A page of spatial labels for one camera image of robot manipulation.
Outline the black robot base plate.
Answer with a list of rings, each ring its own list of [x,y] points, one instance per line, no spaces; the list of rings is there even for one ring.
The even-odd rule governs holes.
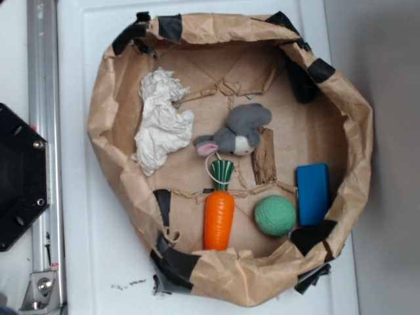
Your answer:
[[[8,251],[49,206],[47,142],[1,104],[1,251]]]

